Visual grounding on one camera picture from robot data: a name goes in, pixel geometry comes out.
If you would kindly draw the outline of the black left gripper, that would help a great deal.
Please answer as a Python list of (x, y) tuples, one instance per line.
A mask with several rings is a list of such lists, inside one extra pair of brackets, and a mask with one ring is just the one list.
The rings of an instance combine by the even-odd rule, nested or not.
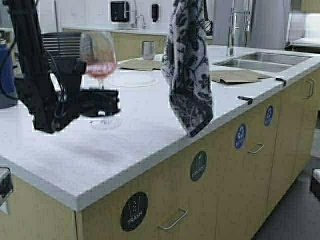
[(33, 127), (45, 133), (60, 132), (79, 116), (109, 117), (121, 111), (118, 90), (80, 89), (74, 97), (62, 98), (58, 91), (52, 97), (35, 101)]

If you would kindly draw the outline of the robot base right corner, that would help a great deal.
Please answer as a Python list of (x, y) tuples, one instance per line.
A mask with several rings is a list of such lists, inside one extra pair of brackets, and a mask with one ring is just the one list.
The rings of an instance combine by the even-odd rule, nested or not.
[(312, 170), (309, 190), (313, 194), (313, 196), (318, 201), (320, 201), (320, 169), (319, 168), (315, 168)]

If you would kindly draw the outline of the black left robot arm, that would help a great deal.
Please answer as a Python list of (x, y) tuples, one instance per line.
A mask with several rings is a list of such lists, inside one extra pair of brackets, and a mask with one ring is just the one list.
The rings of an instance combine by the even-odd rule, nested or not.
[(53, 134), (80, 116), (103, 119), (120, 112), (117, 90), (81, 86), (84, 75), (105, 79), (117, 68), (106, 34), (43, 34), (36, 1), (3, 4), (11, 18), (21, 67), (14, 81), (17, 98), (27, 107), (35, 130)]

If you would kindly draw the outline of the robot base left corner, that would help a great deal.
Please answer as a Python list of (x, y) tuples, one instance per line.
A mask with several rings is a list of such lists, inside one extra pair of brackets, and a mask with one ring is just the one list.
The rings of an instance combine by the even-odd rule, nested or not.
[(8, 167), (0, 168), (0, 211), (10, 214), (8, 199), (14, 192), (11, 170)]

